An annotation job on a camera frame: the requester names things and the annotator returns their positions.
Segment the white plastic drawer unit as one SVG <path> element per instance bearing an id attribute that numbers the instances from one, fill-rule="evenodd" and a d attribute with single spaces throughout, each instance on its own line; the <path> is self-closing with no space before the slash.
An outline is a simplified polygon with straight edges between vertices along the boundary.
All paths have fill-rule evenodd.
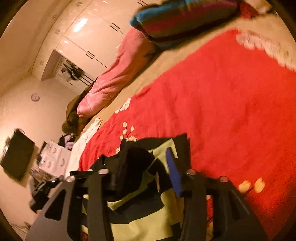
<path id="1" fill-rule="evenodd" d="M 49 175 L 65 176 L 71 152 L 53 141 L 48 142 L 41 152 L 39 168 Z"/>

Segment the white pink patterned blanket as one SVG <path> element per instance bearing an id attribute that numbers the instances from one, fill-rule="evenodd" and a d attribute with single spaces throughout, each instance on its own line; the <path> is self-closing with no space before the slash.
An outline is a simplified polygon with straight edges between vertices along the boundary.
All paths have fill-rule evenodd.
<path id="1" fill-rule="evenodd" d="M 74 142 L 74 146 L 72 148 L 70 159 L 66 169 L 66 174 L 65 174 L 66 177 L 70 175 L 71 171 L 76 171 L 79 169 L 79 160 L 86 147 L 86 144 L 97 132 L 97 130 L 101 126 L 101 123 L 102 123 L 102 120 L 100 118 L 98 117 L 93 118 L 91 122 L 88 125 L 86 125 L 82 133 Z"/>

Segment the round wall clock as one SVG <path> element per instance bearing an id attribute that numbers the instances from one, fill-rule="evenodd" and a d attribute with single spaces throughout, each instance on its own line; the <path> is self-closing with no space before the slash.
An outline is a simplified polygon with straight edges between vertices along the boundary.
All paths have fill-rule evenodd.
<path id="1" fill-rule="evenodd" d="M 40 100 L 40 96 L 39 96 L 37 93 L 33 93 L 33 94 L 31 95 L 31 100 L 32 100 L 33 102 L 38 102 L 38 101 Z"/>

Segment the red floral blanket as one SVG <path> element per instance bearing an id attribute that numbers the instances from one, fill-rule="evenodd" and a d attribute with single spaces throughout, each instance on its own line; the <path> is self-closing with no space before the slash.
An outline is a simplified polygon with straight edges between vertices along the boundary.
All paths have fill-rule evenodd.
<path id="1" fill-rule="evenodd" d="M 295 69 L 280 47 L 238 30 L 215 37 L 117 110 L 79 168 L 114 155 L 124 138 L 182 133 L 195 169 L 254 184 L 247 201 L 273 239 L 295 207 Z"/>

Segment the cream pillow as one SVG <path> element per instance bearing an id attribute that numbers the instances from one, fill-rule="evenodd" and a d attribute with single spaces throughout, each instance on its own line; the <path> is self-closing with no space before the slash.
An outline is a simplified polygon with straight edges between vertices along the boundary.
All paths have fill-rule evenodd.
<path id="1" fill-rule="evenodd" d="M 242 18 L 254 18 L 265 15 L 272 9 L 272 5 L 265 0 L 245 0 L 240 4 L 240 16 Z"/>

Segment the black wall television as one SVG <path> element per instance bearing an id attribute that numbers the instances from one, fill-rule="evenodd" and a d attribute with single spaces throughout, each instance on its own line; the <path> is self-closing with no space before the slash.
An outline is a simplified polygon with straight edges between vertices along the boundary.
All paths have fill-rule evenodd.
<path id="1" fill-rule="evenodd" d="M 29 166 L 35 143 L 20 129 L 16 129 L 4 151 L 1 166 L 6 173 L 21 182 Z"/>

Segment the white wardrobe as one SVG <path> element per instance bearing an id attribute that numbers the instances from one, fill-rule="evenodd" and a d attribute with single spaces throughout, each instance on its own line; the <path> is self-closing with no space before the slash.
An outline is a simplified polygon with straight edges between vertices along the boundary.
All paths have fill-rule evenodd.
<path id="1" fill-rule="evenodd" d="M 63 59 L 95 79 L 116 59 L 132 15 L 161 1 L 67 1 L 36 57 L 32 74 L 52 78 Z"/>

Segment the green black striped frog sweater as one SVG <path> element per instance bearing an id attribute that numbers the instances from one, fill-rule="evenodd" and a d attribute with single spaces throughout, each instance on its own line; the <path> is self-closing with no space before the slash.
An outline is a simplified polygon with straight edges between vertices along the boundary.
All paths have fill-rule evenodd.
<path id="1" fill-rule="evenodd" d="M 130 183 L 124 196 L 111 198 L 107 211 L 114 240 L 178 240 L 184 220 L 184 199 L 177 197 L 171 184 L 166 150 L 182 164 L 189 164 L 187 135 L 174 138 L 123 140 L 114 156 L 100 156 L 91 166 L 115 167 L 132 162 Z"/>

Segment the hanging bags on rack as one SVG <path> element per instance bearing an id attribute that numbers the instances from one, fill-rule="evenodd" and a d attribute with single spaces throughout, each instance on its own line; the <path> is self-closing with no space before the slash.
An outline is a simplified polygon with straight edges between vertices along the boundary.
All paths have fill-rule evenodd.
<path id="1" fill-rule="evenodd" d="M 61 61 L 57 74 L 72 85 L 79 83 L 88 86 L 95 82 L 94 78 L 68 59 Z"/>

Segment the multicolour striped blanket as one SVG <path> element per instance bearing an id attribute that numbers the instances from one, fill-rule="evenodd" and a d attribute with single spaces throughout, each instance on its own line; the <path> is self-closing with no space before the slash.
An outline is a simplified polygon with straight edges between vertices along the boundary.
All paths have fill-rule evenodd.
<path id="1" fill-rule="evenodd" d="M 129 24 L 167 50 L 230 20 L 238 9 L 239 1 L 163 1 L 138 9 Z"/>

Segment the brown jacket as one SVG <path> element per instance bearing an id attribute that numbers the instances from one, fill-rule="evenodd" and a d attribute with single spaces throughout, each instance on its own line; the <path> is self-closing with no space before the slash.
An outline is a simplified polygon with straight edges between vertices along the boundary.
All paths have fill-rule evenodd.
<path id="1" fill-rule="evenodd" d="M 69 102 L 66 108 L 66 120 L 62 124 L 62 132 L 65 134 L 71 134 L 78 136 L 88 124 L 90 119 L 83 120 L 79 118 L 77 114 L 77 108 L 82 99 L 92 89 L 95 82 L 86 87 L 78 96 Z"/>

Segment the pile of clothes on floor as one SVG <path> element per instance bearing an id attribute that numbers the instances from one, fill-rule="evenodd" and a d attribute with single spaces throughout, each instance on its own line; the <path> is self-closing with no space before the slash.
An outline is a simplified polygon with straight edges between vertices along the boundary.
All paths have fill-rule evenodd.
<path id="1" fill-rule="evenodd" d="M 73 133 L 67 134 L 67 135 L 62 135 L 59 138 L 58 145 L 71 151 L 73 149 L 75 139 L 76 139 L 76 136 Z"/>

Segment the pink quilt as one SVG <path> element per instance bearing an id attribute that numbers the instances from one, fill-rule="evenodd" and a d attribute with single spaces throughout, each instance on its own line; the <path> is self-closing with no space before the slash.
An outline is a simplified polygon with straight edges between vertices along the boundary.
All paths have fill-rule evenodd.
<path id="1" fill-rule="evenodd" d="M 96 79 L 79 103 L 78 116 L 91 118 L 99 113 L 148 66 L 156 53 L 156 46 L 142 32 L 131 28 L 119 46 L 115 62 Z"/>

